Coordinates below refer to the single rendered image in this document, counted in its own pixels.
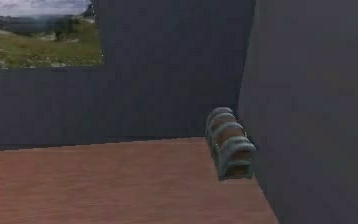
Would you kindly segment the brown chest with grey bands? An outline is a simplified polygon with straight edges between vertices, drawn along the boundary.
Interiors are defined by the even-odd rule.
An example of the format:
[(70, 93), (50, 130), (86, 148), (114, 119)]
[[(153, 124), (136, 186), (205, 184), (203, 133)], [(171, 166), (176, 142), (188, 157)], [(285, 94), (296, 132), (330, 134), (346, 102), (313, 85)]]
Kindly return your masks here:
[(218, 107), (210, 112), (205, 140), (220, 181), (253, 178), (256, 147), (230, 108)]

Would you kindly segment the window with landscape view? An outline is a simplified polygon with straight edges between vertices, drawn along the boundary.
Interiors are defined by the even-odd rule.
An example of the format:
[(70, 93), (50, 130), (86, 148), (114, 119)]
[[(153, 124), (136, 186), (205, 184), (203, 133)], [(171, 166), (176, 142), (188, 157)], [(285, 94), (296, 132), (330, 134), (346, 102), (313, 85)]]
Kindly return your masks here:
[(0, 0), (0, 69), (104, 63), (95, 0)]

